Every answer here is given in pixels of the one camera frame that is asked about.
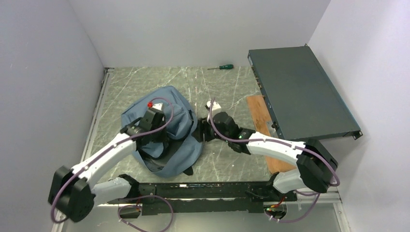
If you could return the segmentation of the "blue grey backpack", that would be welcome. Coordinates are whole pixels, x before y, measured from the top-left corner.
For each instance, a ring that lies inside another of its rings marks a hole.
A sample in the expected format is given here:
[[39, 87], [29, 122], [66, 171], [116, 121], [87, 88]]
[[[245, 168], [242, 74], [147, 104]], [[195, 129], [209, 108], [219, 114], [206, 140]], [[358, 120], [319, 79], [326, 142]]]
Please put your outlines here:
[[181, 173], [192, 175], [203, 144], [194, 138], [198, 118], [189, 101], [174, 87], [160, 87], [132, 103], [121, 114], [121, 125], [136, 122], [148, 109], [148, 102], [164, 104], [165, 117], [173, 119], [167, 125], [168, 143], [149, 143], [137, 148], [132, 156], [151, 173], [170, 178]]

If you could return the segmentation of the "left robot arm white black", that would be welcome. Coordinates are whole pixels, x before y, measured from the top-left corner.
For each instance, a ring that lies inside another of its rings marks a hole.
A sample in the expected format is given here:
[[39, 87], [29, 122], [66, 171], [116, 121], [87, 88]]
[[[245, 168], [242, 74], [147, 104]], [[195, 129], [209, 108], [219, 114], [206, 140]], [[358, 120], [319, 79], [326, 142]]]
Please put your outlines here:
[[139, 182], [128, 174], [113, 180], [98, 181], [118, 162], [143, 146], [165, 138], [167, 117], [162, 103], [147, 108], [144, 116], [124, 126], [103, 148], [71, 168], [61, 166], [52, 179], [48, 196], [54, 223], [82, 221], [95, 207], [116, 199], [132, 203], [140, 195]]

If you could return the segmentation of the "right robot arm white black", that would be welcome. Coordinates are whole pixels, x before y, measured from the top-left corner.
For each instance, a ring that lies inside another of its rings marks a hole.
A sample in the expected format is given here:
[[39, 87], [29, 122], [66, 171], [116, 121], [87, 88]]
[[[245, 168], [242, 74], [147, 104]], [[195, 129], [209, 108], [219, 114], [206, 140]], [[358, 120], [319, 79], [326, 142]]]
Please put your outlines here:
[[273, 176], [273, 183], [266, 188], [268, 198], [273, 201], [300, 188], [326, 193], [329, 187], [340, 185], [336, 174], [338, 162], [318, 140], [288, 141], [270, 137], [239, 127], [226, 112], [200, 118], [193, 136], [199, 142], [219, 139], [237, 153], [270, 157], [295, 166], [293, 170]]

